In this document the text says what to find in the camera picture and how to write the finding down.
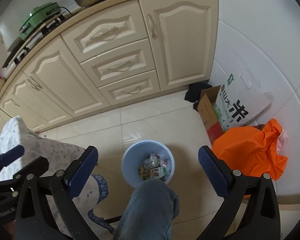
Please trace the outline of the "trash inside bin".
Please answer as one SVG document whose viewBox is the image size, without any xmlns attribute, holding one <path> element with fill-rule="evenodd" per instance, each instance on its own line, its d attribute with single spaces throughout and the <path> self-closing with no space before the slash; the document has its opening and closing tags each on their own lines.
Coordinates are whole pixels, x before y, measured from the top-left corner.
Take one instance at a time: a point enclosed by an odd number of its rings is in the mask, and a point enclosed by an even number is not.
<svg viewBox="0 0 300 240">
<path fill-rule="evenodd" d="M 141 162 L 138 172 L 142 180 L 158 179 L 166 181 L 171 173 L 171 161 L 162 154 L 150 153 Z"/>
</svg>

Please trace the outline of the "white rice sack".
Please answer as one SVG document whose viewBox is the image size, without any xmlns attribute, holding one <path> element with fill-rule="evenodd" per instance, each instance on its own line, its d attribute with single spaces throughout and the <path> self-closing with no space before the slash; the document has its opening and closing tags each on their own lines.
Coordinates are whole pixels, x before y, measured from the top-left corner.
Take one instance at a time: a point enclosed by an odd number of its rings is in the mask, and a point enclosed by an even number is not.
<svg viewBox="0 0 300 240">
<path fill-rule="evenodd" d="M 273 100 L 273 94 L 270 91 L 264 92 L 259 80 L 238 62 L 229 68 L 213 108 L 223 132 L 226 132 L 249 123 Z"/>
</svg>

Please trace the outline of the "green electric cooker pot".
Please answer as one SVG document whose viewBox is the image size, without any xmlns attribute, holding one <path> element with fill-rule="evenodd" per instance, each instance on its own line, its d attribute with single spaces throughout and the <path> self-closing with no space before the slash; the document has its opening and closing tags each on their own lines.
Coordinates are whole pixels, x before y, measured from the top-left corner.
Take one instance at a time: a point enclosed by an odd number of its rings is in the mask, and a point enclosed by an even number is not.
<svg viewBox="0 0 300 240">
<path fill-rule="evenodd" d="M 60 12 L 61 8 L 57 2 L 49 2 L 33 8 L 19 29 L 20 38 L 22 40 L 27 39 L 38 26 L 53 18 L 53 16 L 58 15 Z"/>
</svg>

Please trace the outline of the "cream lower cabinets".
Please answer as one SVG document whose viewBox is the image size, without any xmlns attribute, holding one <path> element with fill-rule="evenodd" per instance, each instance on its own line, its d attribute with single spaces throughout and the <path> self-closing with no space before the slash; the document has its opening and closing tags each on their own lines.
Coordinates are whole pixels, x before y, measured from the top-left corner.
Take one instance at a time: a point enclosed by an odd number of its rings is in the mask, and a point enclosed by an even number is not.
<svg viewBox="0 0 300 240">
<path fill-rule="evenodd" d="M 43 132 L 210 78 L 218 0 L 107 0 L 82 10 L 13 65 L 0 134 L 21 116 Z"/>
</svg>

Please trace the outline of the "round table floral cloth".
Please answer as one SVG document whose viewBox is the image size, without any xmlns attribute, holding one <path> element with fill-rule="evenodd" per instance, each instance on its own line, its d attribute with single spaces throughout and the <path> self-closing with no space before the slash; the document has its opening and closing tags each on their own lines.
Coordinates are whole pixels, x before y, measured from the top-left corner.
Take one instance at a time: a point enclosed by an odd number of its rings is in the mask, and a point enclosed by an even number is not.
<svg viewBox="0 0 300 240">
<path fill-rule="evenodd" d="M 18 145 L 23 146 L 24 155 L 2 168 L 0 181 L 12 179 L 22 168 L 41 156 L 49 162 L 49 169 L 43 176 L 51 176 L 58 170 L 66 170 L 70 163 L 78 159 L 85 150 L 74 144 L 40 137 L 26 127 L 21 117 L 16 116 L 8 120 L 0 133 L 0 154 Z M 84 220 L 100 239 L 106 235 L 106 231 L 109 231 L 109 238 L 112 239 L 115 232 L 115 228 L 93 212 L 93 208 L 107 196 L 106 180 L 99 174 L 91 174 L 81 194 L 73 199 Z"/>
</svg>

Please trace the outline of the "cardboard box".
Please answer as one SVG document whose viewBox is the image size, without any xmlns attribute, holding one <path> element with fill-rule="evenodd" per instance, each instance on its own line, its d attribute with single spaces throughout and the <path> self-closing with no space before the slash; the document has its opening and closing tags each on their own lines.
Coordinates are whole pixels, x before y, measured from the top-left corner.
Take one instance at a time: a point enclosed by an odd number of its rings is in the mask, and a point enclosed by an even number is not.
<svg viewBox="0 0 300 240">
<path fill-rule="evenodd" d="M 211 145 L 222 134 L 223 130 L 218 121 L 217 114 L 214 110 L 214 104 L 219 92 L 220 86 L 211 87 L 201 91 L 200 100 L 198 103 L 198 113 L 206 129 Z"/>
</svg>

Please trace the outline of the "light blue trash bin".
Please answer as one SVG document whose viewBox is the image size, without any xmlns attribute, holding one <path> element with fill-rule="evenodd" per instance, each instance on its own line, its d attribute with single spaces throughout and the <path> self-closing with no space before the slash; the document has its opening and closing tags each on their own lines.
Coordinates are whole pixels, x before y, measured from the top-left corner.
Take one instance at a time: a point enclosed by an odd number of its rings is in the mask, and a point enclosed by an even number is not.
<svg viewBox="0 0 300 240">
<path fill-rule="evenodd" d="M 121 172 L 133 188 L 149 179 L 168 184 L 173 177 L 175 161 L 172 152 L 164 144 L 154 140 L 138 141 L 125 151 Z"/>
</svg>

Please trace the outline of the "person's jeans leg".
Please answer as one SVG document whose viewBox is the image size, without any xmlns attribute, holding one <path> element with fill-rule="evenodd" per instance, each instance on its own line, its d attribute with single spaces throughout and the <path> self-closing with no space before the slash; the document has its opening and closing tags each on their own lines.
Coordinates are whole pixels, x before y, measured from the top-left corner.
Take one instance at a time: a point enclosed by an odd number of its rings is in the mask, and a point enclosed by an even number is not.
<svg viewBox="0 0 300 240">
<path fill-rule="evenodd" d="M 163 181 L 150 179 L 135 188 L 113 239 L 171 239 L 179 197 Z"/>
</svg>

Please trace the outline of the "black gas stove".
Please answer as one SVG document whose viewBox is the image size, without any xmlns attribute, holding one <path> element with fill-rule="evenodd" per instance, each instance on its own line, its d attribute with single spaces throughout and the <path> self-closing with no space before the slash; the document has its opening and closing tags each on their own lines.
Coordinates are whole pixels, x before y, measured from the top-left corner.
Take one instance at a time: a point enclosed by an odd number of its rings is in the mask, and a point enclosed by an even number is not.
<svg viewBox="0 0 300 240">
<path fill-rule="evenodd" d="M 12 63 L 19 64 L 20 61 L 30 52 L 30 50 L 46 35 L 51 33 L 66 20 L 63 14 L 58 14 L 48 19 L 46 22 L 38 26 L 24 40 L 17 37 L 16 40 L 8 48 L 8 57 L 2 68 L 9 67 Z"/>
</svg>

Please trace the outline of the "black cloth on floor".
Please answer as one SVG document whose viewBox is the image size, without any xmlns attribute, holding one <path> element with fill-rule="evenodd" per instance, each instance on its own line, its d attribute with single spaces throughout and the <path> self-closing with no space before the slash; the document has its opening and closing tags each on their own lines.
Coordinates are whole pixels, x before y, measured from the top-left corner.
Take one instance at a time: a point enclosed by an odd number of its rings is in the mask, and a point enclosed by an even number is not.
<svg viewBox="0 0 300 240">
<path fill-rule="evenodd" d="M 205 82 L 192 83 L 189 85 L 189 89 L 185 94 L 184 100 L 193 103 L 193 109 L 198 111 L 197 107 L 200 101 L 201 91 L 211 87 L 211 85 Z"/>
</svg>

